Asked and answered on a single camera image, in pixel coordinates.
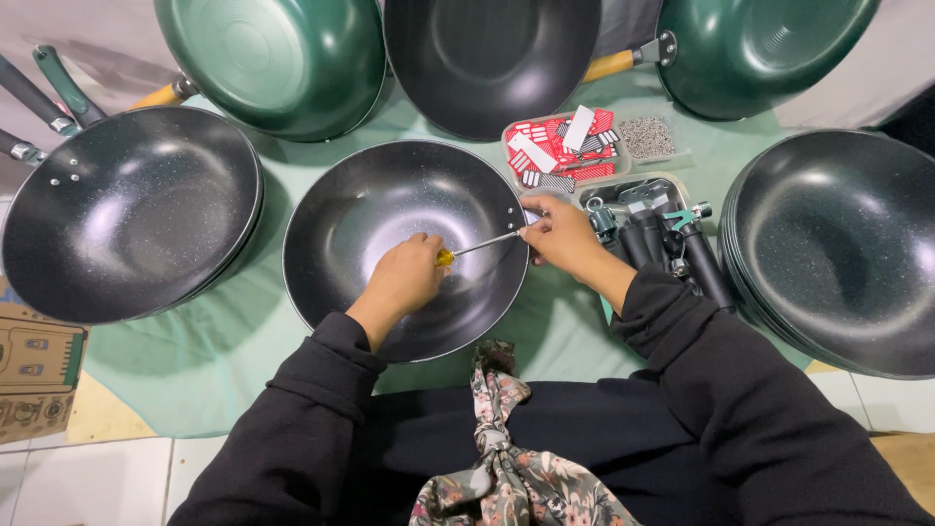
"teal tablecloth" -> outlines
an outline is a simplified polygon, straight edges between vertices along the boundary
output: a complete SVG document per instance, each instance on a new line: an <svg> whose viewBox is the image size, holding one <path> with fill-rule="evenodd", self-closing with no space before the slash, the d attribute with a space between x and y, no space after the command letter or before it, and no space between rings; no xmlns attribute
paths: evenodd
<svg viewBox="0 0 935 526"><path fill-rule="evenodd" d="M579 104L618 110L663 101L653 70L640 67L584 85L567 110ZM200 97L188 104L214 110ZM715 217L741 168L783 138L772 112L737 123L685 117L683 132L695 165L671 171L693 200L712 203ZM413 108L392 79L368 121L346 137L298 144L248 134L266 169L266 206L241 270L168 313L91 332L85 370L163 436L229 432L266 380L309 334L285 293L281 246L293 206L327 168L389 140L436 139L458 144L509 174L498 142L467 142L440 131ZM706 226L713 234L714 223ZM490 335L517 343L518 370L526 381L626 377L642 365L609 334L599 297L555 269L530 269L519 297ZM810 361L780 346L800 367ZM377 391L466 385L468 354L391 366Z"/></svg>

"floral fabric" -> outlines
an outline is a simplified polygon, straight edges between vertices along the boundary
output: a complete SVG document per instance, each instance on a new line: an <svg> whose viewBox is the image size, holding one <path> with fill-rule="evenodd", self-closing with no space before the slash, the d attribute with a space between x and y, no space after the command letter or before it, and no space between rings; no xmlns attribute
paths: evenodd
<svg viewBox="0 0 935 526"><path fill-rule="evenodd" d="M410 526L640 526L582 466L512 444L507 418L530 395L528 385L510 376L512 351L512 343L477 344L471 390L477 418L474 441L481 458L469 470L425 483Z"/></svg>

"printed cardboard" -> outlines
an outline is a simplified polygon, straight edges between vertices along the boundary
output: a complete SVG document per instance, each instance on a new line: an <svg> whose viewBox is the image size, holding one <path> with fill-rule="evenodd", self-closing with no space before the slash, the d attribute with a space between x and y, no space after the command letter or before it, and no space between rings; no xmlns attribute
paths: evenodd
<svg viewBox="0 0 935 526"><path fill-rule="evenodd" d="M90 327L26 307L0 276L0 444L64 431Z"/></svg>

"wooden handle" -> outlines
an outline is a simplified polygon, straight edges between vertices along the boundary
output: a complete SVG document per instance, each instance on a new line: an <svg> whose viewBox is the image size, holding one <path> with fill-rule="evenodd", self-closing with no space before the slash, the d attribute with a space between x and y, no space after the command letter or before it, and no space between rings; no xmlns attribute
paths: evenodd
<svg viewBox="0 0 935 526"><path fill-rule="evenodd" d="M620 51L613 55L607 55L591 61L591 66L587 68L582 82L603 79L608 75L620 73L633 67L633 51Z"/></svg>
<svg viewBox="0 0 935 526"><path fill-rule="evenodd" d="M148 106L177 106L185 99L175 94L172 84L166 84L149 95L144 96L139 102L130 107L130 110L137 108L146 108Z"/></svg>

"green handle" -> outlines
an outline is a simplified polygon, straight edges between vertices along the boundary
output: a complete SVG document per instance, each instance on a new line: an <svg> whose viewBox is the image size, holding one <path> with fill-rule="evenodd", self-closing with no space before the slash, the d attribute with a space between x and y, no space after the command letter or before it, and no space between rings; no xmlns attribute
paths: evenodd
<svg viewBox="0 0 935 526"><path fill-rule="evenodd" d="M94 102L81 91L81 88L68 75L65 65L59 59L58 52L52 46L36 46L33 58L49 83L55 88L68 109L71 110L75 120L81 127L87 128L91 124L107 117Z"/></svg>

